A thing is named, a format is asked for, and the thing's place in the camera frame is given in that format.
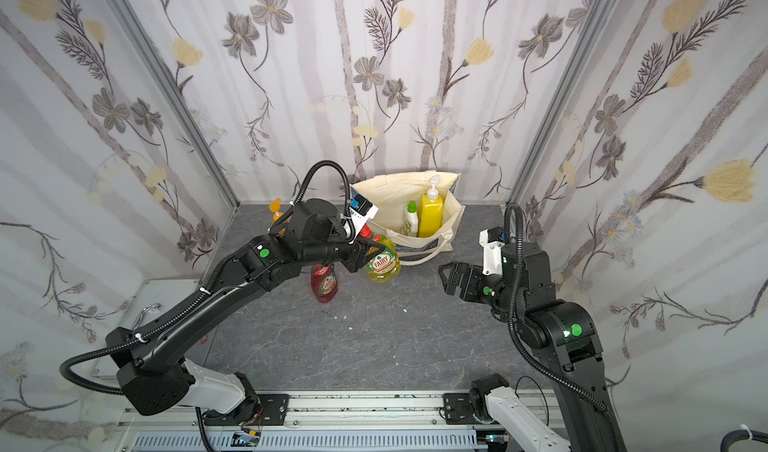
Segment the green red-capped dish soap bottle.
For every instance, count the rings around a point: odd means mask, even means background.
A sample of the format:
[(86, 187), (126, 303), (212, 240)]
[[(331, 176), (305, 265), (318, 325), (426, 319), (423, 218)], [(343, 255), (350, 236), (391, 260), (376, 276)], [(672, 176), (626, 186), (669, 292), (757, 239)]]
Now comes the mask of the green red-capped dish soap bottle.
[(377, 254), (367, 265), (366, 271), (376, 283), (385, 283), (395, 279), (401, 270), (401, 264), (394, 243), (385, 235), (374, 233), (368, 225), (364, 225), (360, 236), (372, 239), (383, 245), (384, 251)]

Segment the cream canvas starry-night shopping bag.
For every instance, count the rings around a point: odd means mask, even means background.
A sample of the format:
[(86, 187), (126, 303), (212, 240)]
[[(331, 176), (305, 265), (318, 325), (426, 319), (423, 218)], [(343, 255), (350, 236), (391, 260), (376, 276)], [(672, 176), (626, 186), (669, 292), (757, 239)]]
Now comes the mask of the cream canvas starry-night shopping bag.
[[(402, 226), (406, 206), (411, 201), (418, 202), (435, 177), (439, 179), (436, 184), (439, 197), (444, 200), (440, 227), (425, 238), (404, 235)], [(373, 218), (368, 220), (373, 232), (386, 236), (394, 243), (405, 266), (416, 266), (453, 250), (453, 241), (465, 211), (465, 206), (454, 196), (459, 179), (460, 175), (452, 172), (403, 172), (379, 175), (354, 184), (352, 189), (378, 208)]]

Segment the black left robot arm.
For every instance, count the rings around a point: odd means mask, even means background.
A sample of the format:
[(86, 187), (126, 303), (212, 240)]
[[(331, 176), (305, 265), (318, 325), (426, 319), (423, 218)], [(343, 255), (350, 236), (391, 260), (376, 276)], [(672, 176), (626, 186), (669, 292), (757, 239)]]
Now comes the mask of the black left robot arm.
[(263, 411), (242, 373), (224, 374), (195, 364), (187, 351), (221, 322), (308, 266), (342, 264), (355, 273), (386, 251), (382, 237), (322, 199), (298, 201), (259, 235), (222, 259), (196, 292), (160, 318), (135, 330), (119, 327), (106, 347), (65, 360), (69, 382), (122, 395), (143, 416), (175, 406), (193, 407), (200, 423), (242, 425)]

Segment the white green-capped soap bottle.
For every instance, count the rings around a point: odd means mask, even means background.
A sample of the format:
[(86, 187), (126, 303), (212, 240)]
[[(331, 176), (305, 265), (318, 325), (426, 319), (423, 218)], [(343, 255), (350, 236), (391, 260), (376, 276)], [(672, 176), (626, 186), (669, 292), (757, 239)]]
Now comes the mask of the white green-capped soap bottle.
[(417, 237), (418, 228), (418, 205), (415, 201), (409, 201), (403, 210), (401, 234), (409, 237)]

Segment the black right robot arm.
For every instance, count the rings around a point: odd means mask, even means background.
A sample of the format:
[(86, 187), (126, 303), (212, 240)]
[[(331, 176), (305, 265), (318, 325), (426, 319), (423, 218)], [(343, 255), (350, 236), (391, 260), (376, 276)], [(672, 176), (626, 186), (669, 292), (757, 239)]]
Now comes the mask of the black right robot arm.
[(558, 298), (547, 253), (525, 239), (522, 208), (507, 204), (503, 225), (482, 235), (484, 263), (440, 266), (443, 290), (489, 306), (507, 326), (520, 356), (553, 384), (567, 436), (523, 405), (498, 374), (472, 383), (475, 420), (498, 423), (526, 451), (625, 450), (595, 323), (585, 308)]

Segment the yellow pump dish soap bottle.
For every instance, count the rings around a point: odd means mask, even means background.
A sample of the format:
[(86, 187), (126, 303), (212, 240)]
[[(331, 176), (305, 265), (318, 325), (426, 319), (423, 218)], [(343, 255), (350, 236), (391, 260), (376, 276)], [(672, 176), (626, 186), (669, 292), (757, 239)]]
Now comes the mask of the yellow pump dish soap bottle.
[(440, 195), (438, 190), (439, 182), (439, 175), (432, 176), (429, 188), (421, 196), (418, 205), (418, 236), (420, 238), (433, 236), (442, 226), (444, 198)]

